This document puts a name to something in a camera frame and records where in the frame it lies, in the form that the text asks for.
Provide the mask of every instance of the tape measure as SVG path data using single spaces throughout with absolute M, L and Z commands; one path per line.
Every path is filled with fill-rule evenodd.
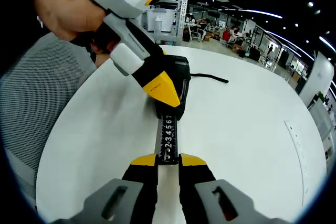
M 308 183 L 308 165 L 306 163 L 305 159 L 305 153 L 303 152 L 301 139 L 294 130 L 294 128 L 291 126 L 291 122 L 284 121 L 285 126 L 288 129 L 288 132 L 290 134 L 290 137 L 292 138 L 296 153 L 299 158 L 299 164 L 301 169 L 301 176 L 302 176 L 302 206 L 306 203 L 307 194 L 309 192 L 309 183 Z
M 159 127 L 161 126 L 160 149 L 158 152 L 160 165 L 176 165 L 178 163 L 177 152 L 177 118 L 170 115 L 162 115 Z

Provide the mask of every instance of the ceiling light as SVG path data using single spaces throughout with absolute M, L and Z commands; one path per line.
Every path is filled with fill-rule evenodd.
M 269 34 L 273 34 L 274 36 L 277 36 L 277 37 L 279 37 L 280 39 L 283 39 L 284 41 L 286 41 L 286 42 L 292 44 L 293 46 L 295 46 L 296 48 L 298 48 L 299 50 L 301 50 L 301 51 L 302 51 L 305 55 L 307 55 L 310 59 L 315 60 L 315 59 L 312 58 L 309 54 L 307 54 L 305 51 L 303 51 L 301 48 L 299 48 L 297 45 L 295 45 L 294 43 L 290 42 L 289 40 L 286 40 L 285 38 L 283 38 L 283 37 L 281 37 L 280 35 L 277 35 L 277 34 L 275 34 L 275 33 L 272 33 L 271 31 L 266 31 L 266 32 L 269 33 Z
M 334 52 L 336 52 L 335 48 L 329 43 L 327 42 L 326 39 L 324 39 L 323 37 L 320 36 L 320 40 L 325 43 L 328 47 L 330 47 Z
M 268 16 L 272 16 L 272 17 L 276 17 L 276 18 L 282 18 L 281 16 L 279 15 L 276 15 L 276 14 L 273 14 L 273 13 L 266 13 L 266 12 L 261 12 L 259 10 L 244 10 L 244 9 L 239 9 L 243 12 L 250 12 L 250 13 L 260 13 L 260 14 L 265 14 L 265 15 L 268 15 Z

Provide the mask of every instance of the black strap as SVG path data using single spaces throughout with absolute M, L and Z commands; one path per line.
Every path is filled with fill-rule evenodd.
M 228 83 L 228 82 L 229 82 L 228 80 L 219 78 L 219 77 L 217 77 L 217 76 L 212 76 L 211 74 L 205 74 L 205 73 L 191 73 L 190 75 L 191 75 L 191 76 L 194 76 L 194 77 L 207 77 L 207 78 L 212 78 L 212 79 L 215 79 L 215 80 L 220 81 L 220 82 L 223 82 L 223 83 Z

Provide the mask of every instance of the desk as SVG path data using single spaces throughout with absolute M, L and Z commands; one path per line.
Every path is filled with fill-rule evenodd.
M 303 139 L 309 169 L 307 202 L 326 174 L 316 125 L 288 83 L 276 74 L 233 57 L 194 48 L 163 46 L 186 56 L 191 73 L 230 83 L 192 78 L 178 123 L 179 152 L 196 155 L 217 179 L 251 197 L 269 218 L 293 221 L 302 211 L 298 156 L 284 120 Z M 153 102 L 111 60 L 81 86 L 57 120 L 43 151 L 36 200 L 47 220 L 69 218 L 83 201 L 130 162 L 154 152 L 157 119 Z M 177 166 L 159 167 L 159 201 L 153 223 L 184 223 Z

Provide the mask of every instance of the mesh chair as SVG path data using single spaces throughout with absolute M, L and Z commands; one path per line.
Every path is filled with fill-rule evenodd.
M 38 165 L 49 133 L 95 70 L 84 48 L 50 33 L 0 80 L 0 134 L 17 181 L 33 206 Z
M 190 35 L 190 41 L 193 41 L 193 39 L 198 38 L 198 33 L 191 31 L 190 24 L 188 24 L 188 30 Z

